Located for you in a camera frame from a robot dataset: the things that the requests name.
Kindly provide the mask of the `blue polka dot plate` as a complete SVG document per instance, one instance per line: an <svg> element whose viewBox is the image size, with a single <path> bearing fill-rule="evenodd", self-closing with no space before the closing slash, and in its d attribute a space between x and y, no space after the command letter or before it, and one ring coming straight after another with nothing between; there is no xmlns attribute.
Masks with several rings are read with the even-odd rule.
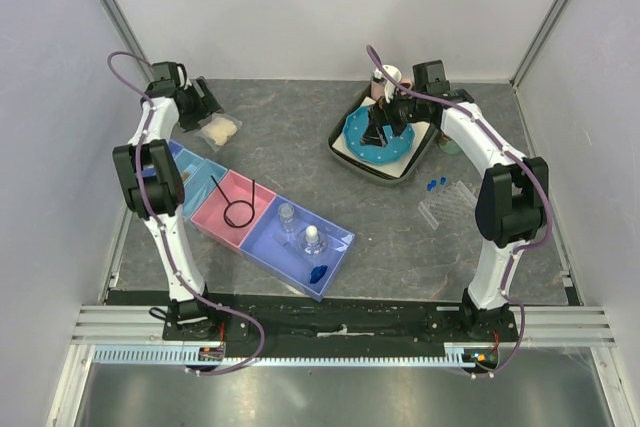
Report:
<svg viewBox="0 0 640 427"><path fill-rule="evenodd" d="M415 139L415 132L411 126L407 126L399 136L393 134L390 126L384 126L383 132L387 138L384 147L361 143L368 126L368 111L369 105L361 105L347 116L342 131L346 148L358 159L373 165L389 164L408 155Z"/></svg>

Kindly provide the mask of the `bag of cotton balls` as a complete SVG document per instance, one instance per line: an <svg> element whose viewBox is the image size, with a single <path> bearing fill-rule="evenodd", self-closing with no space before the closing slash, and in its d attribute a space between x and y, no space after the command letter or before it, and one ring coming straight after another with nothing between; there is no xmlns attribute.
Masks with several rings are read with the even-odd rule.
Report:
<svg viewBox="0 0 640 427"><path fill-rule="evenodd" d="M224 113L215 113L196 136L201 138L214 152L224 147L240 130L242 122Z"/></svg>

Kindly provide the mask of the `glass stirring rod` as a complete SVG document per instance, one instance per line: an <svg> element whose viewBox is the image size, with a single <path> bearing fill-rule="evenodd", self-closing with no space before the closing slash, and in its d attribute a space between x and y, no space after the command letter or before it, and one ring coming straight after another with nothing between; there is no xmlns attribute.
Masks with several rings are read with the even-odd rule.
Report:
<svg viewBox="0 0 640 427"><path fill-rule="evenodd" d="M217 187L217 184L214 182L212 178L207 178L202 182L199 182L194 188L194 196L200 197L203 196L207 198L211 192Z"/></svg>

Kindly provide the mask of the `clear test tube rack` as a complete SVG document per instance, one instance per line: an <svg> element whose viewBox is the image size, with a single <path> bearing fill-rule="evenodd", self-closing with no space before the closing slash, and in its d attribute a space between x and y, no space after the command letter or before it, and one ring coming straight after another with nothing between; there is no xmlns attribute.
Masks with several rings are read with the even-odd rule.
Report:
<svg viewBox="0 0 640 427"><path fill-rule="evenodd" d="M476 197L461 181L439 186L432 191L425 191L424 199L418 204L418 212L433 230L441 224L454 220L472 212L476 205Z"/></svg>

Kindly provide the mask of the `small clear glass bottle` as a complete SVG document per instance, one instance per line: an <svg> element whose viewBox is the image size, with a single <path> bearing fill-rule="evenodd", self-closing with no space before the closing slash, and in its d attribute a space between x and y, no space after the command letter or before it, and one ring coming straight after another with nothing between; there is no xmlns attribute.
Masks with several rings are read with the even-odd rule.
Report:
<svg viewBox="0 0 640 427"><path fill-rule="evenodd" d="M287 234L296 230L295 208L291 203L284 202L278 207L280 226Z"/></svg>

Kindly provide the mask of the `round flask white stopper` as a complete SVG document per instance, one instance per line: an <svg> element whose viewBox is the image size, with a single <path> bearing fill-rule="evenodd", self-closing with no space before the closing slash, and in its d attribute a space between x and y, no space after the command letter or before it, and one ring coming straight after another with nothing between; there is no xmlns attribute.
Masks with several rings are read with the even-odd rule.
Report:
<svg viewBox="0 0 640 427"><path fill-rule="evenodd" d="M305 227L296 240L298 251L307 258L320 259L330 247L329 237L315 225Z"/></svg>

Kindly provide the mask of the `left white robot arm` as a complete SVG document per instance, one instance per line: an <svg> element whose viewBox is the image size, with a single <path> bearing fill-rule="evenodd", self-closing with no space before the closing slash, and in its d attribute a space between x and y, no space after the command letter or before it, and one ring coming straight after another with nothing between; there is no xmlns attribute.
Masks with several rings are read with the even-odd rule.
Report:
<svg viewBox="0 0 640 427"><path fill-rule="evenodd" d="M165 61L150 65L152 80L134 91L141 96L141 118L128 143L112 151L127 208L150 232L167 277L169 303L152 307L167 339L208 340L220 325L206 304L206 281L196 267L185 230L183 175L169 147L176 125L194 129L219 109L202 78L190 80L186 67Z"/></svg>

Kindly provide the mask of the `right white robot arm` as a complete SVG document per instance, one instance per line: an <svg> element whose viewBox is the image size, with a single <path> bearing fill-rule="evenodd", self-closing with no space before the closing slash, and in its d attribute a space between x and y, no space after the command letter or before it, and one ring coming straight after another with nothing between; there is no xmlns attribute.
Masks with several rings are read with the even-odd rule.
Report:
<svg viewBox="0 0 640 427"><path fill-rule="evenodd" d="M481 340L512 304L508 292L522 252L538 245L538 231L552 230L548 165L509 144L465 90L451 89L442 62L415 65L412 86L379 58L373 62L371 80L383 94L369 109L362 144L384 147L389 135L427 122L454 141L482 177L475 222L483 243L457 318L465 338Z"/></svg>

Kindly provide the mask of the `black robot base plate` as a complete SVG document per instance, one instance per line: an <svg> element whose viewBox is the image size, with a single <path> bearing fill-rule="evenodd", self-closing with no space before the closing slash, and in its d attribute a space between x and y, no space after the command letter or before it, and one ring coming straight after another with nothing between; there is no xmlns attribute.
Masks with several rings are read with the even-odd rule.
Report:
<svg viewBox="0 0 640 427"><path fill-rule="evenodd" d="M443 351L446 343L505 344L518 338L517 322L507 310L499 319L467 331L457 303L392 300L329 299L308 297L213 294L211 300L247 314L256 325L224 312L207 338L167 339L218 341L238 356L276 354L427 354ZM109 306L166 308L163 291L114 291Z"/></svg>

